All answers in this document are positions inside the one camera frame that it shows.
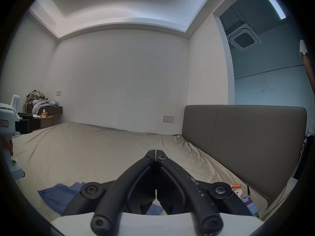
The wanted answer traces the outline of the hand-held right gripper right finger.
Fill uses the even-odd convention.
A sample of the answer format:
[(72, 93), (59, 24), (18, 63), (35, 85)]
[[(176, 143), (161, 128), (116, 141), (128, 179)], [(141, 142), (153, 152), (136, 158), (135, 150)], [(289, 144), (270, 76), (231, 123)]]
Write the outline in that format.
[(157, 150), (157, 199), (168, 215), (190, 213), (197, 235), (219, 234), (225, 227), (220, 213), (253, 217), (224, 182), (199, 182)]

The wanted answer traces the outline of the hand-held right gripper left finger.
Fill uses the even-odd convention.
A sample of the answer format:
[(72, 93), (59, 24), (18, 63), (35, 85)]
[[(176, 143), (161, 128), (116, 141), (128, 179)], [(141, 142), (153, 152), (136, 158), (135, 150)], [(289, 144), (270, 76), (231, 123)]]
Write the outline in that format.
[(116, 236), (123, 212), (146, 214), (155, 199), (155, 150), (106, 183), (85, 183), (62, 216), (93, 212), (89, 227), (98, 236)]

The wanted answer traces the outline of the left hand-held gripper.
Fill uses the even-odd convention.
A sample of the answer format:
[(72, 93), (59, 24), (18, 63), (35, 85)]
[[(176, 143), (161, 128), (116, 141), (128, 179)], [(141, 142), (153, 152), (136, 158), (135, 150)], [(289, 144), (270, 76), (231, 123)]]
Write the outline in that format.
[[(0, 135), (8, 144), (14, 136), (29, 134), (40, 129), (41, 122), (31, 114), (19, 112), (19, 96), (13, 95), (10, 104), (0, 104)], [(20, 179), (25, 173), (18, 159), (12, 158), (10, 150), (3, 148), (3, 155), (14, 179)]]

